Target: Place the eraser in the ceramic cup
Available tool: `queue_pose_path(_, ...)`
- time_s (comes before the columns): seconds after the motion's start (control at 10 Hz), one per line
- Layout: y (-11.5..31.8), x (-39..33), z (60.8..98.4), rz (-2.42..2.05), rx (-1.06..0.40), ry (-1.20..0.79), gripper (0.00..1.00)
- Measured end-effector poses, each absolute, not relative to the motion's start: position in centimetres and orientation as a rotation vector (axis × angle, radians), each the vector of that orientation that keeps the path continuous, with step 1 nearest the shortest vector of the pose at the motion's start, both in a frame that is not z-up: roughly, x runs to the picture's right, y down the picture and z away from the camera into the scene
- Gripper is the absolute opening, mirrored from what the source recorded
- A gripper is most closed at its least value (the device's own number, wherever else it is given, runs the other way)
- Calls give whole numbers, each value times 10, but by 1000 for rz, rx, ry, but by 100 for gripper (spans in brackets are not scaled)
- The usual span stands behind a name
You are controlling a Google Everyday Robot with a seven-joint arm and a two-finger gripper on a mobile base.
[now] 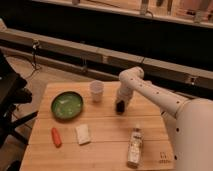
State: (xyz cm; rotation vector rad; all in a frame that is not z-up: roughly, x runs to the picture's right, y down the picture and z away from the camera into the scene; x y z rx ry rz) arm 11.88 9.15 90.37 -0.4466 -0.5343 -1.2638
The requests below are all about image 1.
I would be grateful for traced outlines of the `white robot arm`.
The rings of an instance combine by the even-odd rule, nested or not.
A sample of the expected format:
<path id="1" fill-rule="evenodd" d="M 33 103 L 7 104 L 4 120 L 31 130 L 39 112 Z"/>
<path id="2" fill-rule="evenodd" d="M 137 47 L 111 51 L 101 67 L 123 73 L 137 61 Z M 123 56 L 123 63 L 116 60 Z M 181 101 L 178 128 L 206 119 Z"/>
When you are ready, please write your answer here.
<path id="1" fill-rule="evenodd" d="M 125 111 L 136 91 L 176 119 L 175 171 L 213 171 L 213 101 L 189 99 L 143 80 L 140 67 L 119 74 L 115 103 Z"/>

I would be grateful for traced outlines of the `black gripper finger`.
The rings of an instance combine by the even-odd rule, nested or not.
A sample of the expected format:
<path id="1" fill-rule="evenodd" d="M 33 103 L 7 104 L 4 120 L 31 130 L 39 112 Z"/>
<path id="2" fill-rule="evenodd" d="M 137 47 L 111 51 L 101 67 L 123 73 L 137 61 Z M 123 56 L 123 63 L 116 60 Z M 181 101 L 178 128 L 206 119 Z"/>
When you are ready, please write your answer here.
<path id="1" fill-rule="evenodd" d="M 116 103 L 116 112 L 118 114 L 123 114 L 125 112 L 125 102 L 123 100 Z"/>

